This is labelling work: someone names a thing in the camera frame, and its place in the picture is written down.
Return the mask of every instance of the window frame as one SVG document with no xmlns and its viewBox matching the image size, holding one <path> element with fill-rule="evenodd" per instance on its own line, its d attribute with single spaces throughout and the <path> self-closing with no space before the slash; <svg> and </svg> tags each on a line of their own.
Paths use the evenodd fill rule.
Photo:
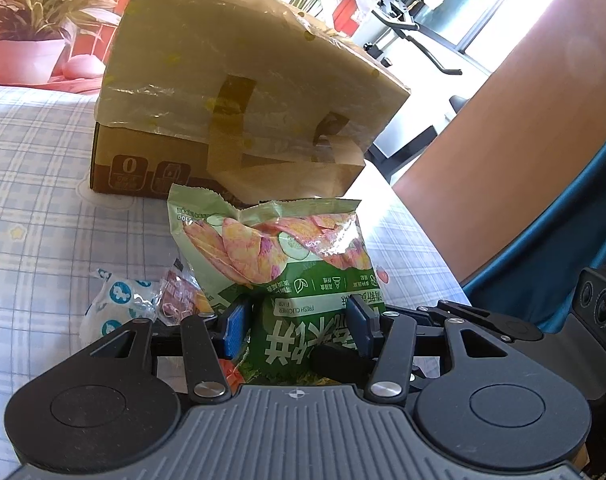
<svg viewBox="0 0 606 480">
<path fill-rule="evenodd" d="M 410 5 L 415 0 L 401 0 L 401 1 L 403 1 L 403 3 L 405 3 L 406 5 Z M 422 25 L 420 22 L 416 22 L 416 23 L 419 25 L 419 31 L 421 33 L 428 36 L 429 38 L 436 41 L 437 43 L 442 44 L 443 46 L 445 46 L 449 50 L 453 51 L 454 53 L 459 54 L 459 56 L 462 56 L 467 62 L 471 63 L 472 65 L 475 65 L 477 68 L 481 69 L 483 72 L 491 73 L 491 71 L 486 69 L 485 67 L 483 67 L 483 65 L 481 65 L 481 63 L 476 61 L 474 58 L 470 57 L 466 53 L 466 50 L 468 49 L 470 44 L 472 44 L 472 42 L 476 39 L 476 37 L 480 34 L 481 30 L 483 30 L 483 28 L 488 24 L 488 22 L 496 14 L 496 11 L 499 9 L 499 7 L 501 6 L 501 4 L 503 4 L 504 1 L 505 0 L 495 0 L 494 3 L 491 4 L 481 16 L 479 16 L 478 20 L 474 23 L 474 25 L 472 25 L 472 27 L 470 27 L 470 29 L 468 29 L 467 33 L 463 36 L 463 38 L 461 38 L 461 41 L 459 41 L 458 44 L 454 44 L 451 41 L 446 40 L 440 34 L 433 31 L 431 28 L 426 27 L 425 25 Z M 414 6 L 414 8 L 410 10 L 410 15 L 413 18 L 415 18 L 417 13 L 421 9 L 423 9 L 424 5 L 425 4 L 423 2 L 419 2 L 418 4 L 416 4 L 416 6 Z"/>
</svg>

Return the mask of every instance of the cucumber slice image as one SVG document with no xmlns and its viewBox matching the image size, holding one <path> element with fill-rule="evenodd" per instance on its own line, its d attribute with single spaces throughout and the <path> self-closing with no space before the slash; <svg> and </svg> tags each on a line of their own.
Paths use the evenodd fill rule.
<svg viewBox="0 0 606 480">
<path fill-rule="evenodd" d="M 294 260 L 305 260 L 309 254 L 309 251 L 305 247 L 287 233 L 279 233 L 279 244 L 283 252 Z"/>
<path fill-rule="evenodd" d="M 212 227 L 221 227 L 223 225 L 224 217 L 221 215 L 210 215 L 206 218 L 206 222 Z"/>
</svg>

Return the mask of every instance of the camera lens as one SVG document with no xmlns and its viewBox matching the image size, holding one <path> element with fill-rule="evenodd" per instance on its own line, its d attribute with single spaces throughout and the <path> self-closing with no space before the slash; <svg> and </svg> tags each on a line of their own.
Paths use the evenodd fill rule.
<svg viewBox="0 0 606 480">
<path fill-rule="evenodd" d="M 584 288 L 581 289 L 581 306 L 588 306 L 592 300 L 592 283 L 586 282 Z"/>
<path fill-rule="evenodd" d="M 598 325 L 606 324 L 606 291 L 605 290 L 600 294 L 599 300 L 596 302 L 596 309 L 594 310 L 594 318 L 596 319 L 596 323 Z"/>
</svg>

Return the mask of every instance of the leaf icon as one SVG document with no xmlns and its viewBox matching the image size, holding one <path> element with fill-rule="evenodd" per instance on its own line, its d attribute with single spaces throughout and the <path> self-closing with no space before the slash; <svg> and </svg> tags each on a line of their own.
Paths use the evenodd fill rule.
<svg viewBox="0 0 606 480">
<path fill-rule="evenodd" d="M 299 293 L 307 286 L 307 281 L 304 278 L 298 278 L 294 280 L 294 290 Z"/>
</svg>

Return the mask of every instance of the gray ribbed surface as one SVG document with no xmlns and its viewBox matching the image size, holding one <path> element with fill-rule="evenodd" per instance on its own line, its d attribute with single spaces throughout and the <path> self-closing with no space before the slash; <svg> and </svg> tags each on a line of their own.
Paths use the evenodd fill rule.
<svg viewBox="0 0 606 480">
<path fill-rule="evenodd" d="M 300 398 L 289 395 L 304 392 Z M 569 466 L 520 480 L 578 480 Z M 61 480 L 32 466 L 11 480 Z M 84 480 L 490 480 L 435 453 L 403 411 L 369 404 L 351 386 L 244 386 L 220 406 L 194 408 L 142 461 Z M 70 480 L 79 476 L 70 476 Z"/>
</svg>

